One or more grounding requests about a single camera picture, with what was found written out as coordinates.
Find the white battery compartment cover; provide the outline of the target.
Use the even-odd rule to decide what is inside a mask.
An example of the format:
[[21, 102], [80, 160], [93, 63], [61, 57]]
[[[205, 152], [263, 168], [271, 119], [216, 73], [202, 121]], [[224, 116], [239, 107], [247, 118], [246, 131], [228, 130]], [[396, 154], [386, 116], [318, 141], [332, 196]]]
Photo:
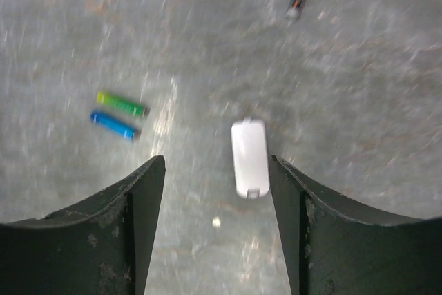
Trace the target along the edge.
[[231, 126], [236, 193], [256, 199], [269, 192], [269, 165], [265, 123], [245, 118]]

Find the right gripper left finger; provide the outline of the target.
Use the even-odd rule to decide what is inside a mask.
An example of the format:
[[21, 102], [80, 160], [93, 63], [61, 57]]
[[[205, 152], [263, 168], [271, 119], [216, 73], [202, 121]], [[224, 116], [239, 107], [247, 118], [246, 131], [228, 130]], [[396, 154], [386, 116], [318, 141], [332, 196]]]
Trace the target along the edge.
[[165, 160], [42, 219], [1, 225], [2, 294], [143, 294]]

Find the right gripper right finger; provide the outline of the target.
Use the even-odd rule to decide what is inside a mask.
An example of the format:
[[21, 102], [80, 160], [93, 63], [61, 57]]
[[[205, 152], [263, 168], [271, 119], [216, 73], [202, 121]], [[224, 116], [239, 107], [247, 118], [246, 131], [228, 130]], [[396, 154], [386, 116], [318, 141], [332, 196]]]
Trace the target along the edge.
[[270, 187], [292, 294], [440, 294], [441, 219], [355, 201], [279, 157]]

